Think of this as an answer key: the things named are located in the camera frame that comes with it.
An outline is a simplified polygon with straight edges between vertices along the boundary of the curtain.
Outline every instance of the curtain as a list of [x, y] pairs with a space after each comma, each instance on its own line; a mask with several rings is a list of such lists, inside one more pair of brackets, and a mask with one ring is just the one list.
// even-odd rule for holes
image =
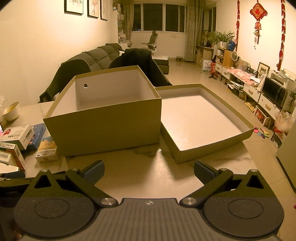
[[133, 13], [134, 13], [133, 0], [123, 0], [123, 15], [124, 15], [123, 32], [125, 33], [127, 40], [131, 40], [131, 32], [133, 30]]
[[188, 0], [186, 15], [185, 61], [195, 61], [196, 43], [202, 39], [202, 12], [204, 0]]

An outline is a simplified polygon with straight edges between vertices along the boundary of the white drawer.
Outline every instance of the white drawer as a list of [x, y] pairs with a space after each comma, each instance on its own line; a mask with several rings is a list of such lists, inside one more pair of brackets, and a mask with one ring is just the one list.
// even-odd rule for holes
[[227, 70], [228, 70], [227, 68], [222, 67], [222, 73], [221, 73], [221, 74], [222, 74], [225, 78], [230, 79], [230, 75], [231, 75], [231, 73], [229, 73]]
[[268, 114], [275, 120], [275, 113], [279, 112], [279, 108], [277, 108], [273, 103], [271, 103], [265, 96], [260, 95], [258, 104], [267, 111]]
[[222, 65], [216, 63], [215, 70], [217, 70], [219, 73], [222, 73]]
[[244, 84], [244, 92], [251, 96], [256, 102], [259, 100], [260, 92], [257, 91], [254, 87]]

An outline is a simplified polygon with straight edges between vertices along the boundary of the ottoman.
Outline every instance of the ottoman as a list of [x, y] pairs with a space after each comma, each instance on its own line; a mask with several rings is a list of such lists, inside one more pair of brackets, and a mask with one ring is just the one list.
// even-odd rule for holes
[[161, 69], [164, 74], [168, 74], [170, 66], [168, 64], [168, 56], [165, 55], [152, 55], [152, 59]]

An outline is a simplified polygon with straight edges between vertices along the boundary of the tile floor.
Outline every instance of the tile floor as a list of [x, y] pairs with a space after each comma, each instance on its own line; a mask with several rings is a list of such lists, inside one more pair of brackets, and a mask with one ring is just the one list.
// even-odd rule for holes
[[[239, 111], [254, 126], [262, 127], [243, 100], [219, 80], [209, 79], [209, 74], [202, 72], [197, 64], [170, 59], [170, 73], [166, 77], [173, 85], [203, 84]], [[255, 133], [245, 140], [244, 144], [284, 208], [285, 218], [278, 236], [283, 241], [296, 241], [296, 209], [293, 208], [296, 204], [296, 194], [276, 159], [276, 148], [270, 139], [263, 139]]]

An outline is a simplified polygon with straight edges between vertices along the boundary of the blue stuffed toy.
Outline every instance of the blue stuffed toy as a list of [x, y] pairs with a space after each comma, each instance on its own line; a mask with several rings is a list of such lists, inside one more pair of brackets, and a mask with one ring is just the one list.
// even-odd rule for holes
[[233, 51], [234, 48], [235, 48], [235, 42], [230, 41], [229, 44], [228, 44], [228, 50], [229, 51]]

